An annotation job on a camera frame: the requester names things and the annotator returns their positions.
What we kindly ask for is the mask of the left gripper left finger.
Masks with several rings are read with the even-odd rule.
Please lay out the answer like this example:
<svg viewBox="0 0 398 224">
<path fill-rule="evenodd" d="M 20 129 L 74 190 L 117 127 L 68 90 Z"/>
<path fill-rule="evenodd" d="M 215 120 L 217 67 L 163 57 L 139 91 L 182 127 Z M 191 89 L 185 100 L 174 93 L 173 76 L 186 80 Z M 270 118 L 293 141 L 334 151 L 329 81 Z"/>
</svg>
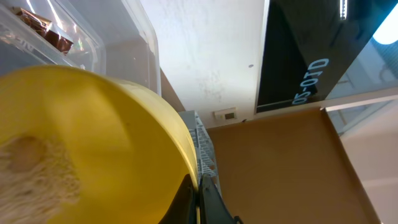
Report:
<svg viewBox="0 0 398 224">
<path fill-rule="evenodd" d="M 192 179 L 187 174 L 159 224 L 196 224 L 196 205 L 196 192 Z"/>
</svg>

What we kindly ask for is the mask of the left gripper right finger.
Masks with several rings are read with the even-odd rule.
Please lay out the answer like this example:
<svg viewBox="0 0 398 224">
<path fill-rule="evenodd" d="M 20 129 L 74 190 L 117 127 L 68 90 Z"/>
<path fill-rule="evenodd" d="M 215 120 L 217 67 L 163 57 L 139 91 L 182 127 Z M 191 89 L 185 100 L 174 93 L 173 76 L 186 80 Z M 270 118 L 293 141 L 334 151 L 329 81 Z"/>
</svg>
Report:
<svg viewBox="0 0 398 224">
<path fill-rule="evenodd" d="M 243 224 L 239 216 L 233 217 L 226 208 L 212 178 L 205 174 L 200 179 L 200 223 L 201 224 Z"/>
</svg>

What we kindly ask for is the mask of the yellow bowl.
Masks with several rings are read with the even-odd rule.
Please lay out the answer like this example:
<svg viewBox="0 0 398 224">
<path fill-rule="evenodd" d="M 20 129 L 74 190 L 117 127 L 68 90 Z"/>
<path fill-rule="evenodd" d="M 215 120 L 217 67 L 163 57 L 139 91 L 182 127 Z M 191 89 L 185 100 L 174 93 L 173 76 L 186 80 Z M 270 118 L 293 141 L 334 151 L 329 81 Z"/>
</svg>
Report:
<svg viewBox="0 0 398 224">
<path fill-rule="evenodd" d="M 51 223 L 158 223 L 198 174 L 191 135 L 163 98 L 75 67 L 1 77 L 1 141 L 21 135 L 59 142 L 80 178 L 80 200 Z"/>
</svg>

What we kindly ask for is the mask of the food scraps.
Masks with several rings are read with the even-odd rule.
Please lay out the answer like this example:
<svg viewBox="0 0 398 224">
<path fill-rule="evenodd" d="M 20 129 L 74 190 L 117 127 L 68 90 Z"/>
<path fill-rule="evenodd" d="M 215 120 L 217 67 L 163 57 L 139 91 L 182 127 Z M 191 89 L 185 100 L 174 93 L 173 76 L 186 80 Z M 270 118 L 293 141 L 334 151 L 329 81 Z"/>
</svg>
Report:
<svg viewBox="0 0 398 224">
<path fill-rule="evenodd" d="M 1 223 L 47 223 L 80 199 L 80 180 L 59 142 L 20 136 L 1 145 Z"/>
</svg>

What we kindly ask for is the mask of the brown snack wrapper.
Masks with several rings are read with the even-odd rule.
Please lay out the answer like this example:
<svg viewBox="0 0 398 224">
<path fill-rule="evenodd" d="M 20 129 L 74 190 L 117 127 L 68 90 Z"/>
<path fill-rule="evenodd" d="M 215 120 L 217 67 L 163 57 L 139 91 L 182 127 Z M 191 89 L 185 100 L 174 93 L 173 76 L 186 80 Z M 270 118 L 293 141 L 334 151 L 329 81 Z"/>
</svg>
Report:
<svg viewBox="0 0 398 224">
<path fill-rule="evenodd" d="M 11 11 L 62 54 L 69 53 L 73 46 L 72 38 L 56 23 L 21 7 L 11 7 Z"/>
</svg>

